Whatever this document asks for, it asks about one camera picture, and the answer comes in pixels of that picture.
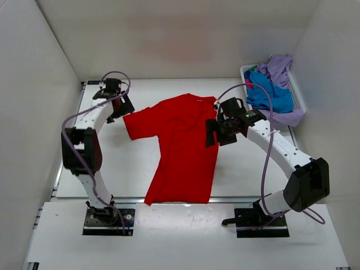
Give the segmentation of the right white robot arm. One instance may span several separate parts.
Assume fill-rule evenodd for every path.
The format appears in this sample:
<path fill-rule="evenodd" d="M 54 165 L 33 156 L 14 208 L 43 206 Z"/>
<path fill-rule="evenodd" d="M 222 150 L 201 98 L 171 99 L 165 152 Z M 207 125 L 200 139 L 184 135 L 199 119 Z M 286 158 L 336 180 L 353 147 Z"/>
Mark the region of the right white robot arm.
<path fill-rule="evenodd" d="M 253 221 L 267 224 L 286 211 L 303 212 L 330 194 L 329 165 L 323 158 L 314 159 L 288 142 L 273 128 L 272 122 L 257 109 L 247 110 L 243 101 L 230 98 L 218 105 L 214 119 L 206 125 L 206 146 L 229 145 L 237 134 L 254 142 L 282 169 L 288 182 L 281 191 L 268 196 L 260 188 L 261 198 L 252 211 Z"/>

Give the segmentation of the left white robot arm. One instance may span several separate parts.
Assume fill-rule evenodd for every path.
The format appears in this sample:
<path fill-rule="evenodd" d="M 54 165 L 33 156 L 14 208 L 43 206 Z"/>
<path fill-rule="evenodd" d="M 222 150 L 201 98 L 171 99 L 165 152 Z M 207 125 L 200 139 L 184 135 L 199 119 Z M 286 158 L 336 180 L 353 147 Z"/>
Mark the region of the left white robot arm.
<path fill-rule="evenodd" d="M 134 112 L 128 97 L 129 84 L 120 79 L 107 78 L 99 82 L 99 90 L 92 97 L 90 108 L 73 116 L 72 127 L 61 131 L 62 160 L 66 169 L 76 176 L 84 187 L 89 210 L 95 218 L 111 224 L 118 217 L 114 197 L 102 178 L 102 152 L 98 134 L 104 124 Z"/>

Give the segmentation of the red t shirt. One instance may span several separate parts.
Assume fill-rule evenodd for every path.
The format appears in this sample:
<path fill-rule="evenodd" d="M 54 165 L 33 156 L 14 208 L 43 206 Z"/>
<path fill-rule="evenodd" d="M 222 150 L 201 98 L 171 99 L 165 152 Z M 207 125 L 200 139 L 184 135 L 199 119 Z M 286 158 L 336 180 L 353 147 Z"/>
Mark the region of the red t shirt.
<path fill-rule="evenodd" d="M 209 202 L 219 149 L 205 146 L 214 103 L 213 96 L 187 93 L 124 116 L 130 139 L 158 138 L 160 160 L 145 204 Z"/>

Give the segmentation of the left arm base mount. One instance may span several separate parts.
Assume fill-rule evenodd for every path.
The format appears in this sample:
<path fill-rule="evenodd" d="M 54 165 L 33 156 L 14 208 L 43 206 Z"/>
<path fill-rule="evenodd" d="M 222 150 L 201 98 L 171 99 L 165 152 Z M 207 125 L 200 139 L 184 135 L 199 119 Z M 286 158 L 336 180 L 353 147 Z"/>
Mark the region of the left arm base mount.
<path fill-rule="evenodd" d="M 132 208 L 118 208 L 118 212 L 112 208 L 95 208 L 86 202 L 83 232 L 85 236 L 133 236 L 136 210 Z"/>

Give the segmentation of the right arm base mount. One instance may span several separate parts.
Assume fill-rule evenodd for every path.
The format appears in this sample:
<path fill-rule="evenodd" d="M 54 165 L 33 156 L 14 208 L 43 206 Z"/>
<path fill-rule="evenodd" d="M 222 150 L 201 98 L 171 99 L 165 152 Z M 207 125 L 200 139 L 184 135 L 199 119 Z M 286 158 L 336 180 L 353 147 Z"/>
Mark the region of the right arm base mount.
<path fill-rule="evenodd" d="M 233 224 L 240 239 L 290 237 L 285 216 L 275 218 L 264 214 L 259 200 L 249 207 L 235 208 L 234 217 L 224 219 L 221 223 L 223 227 Z"/>

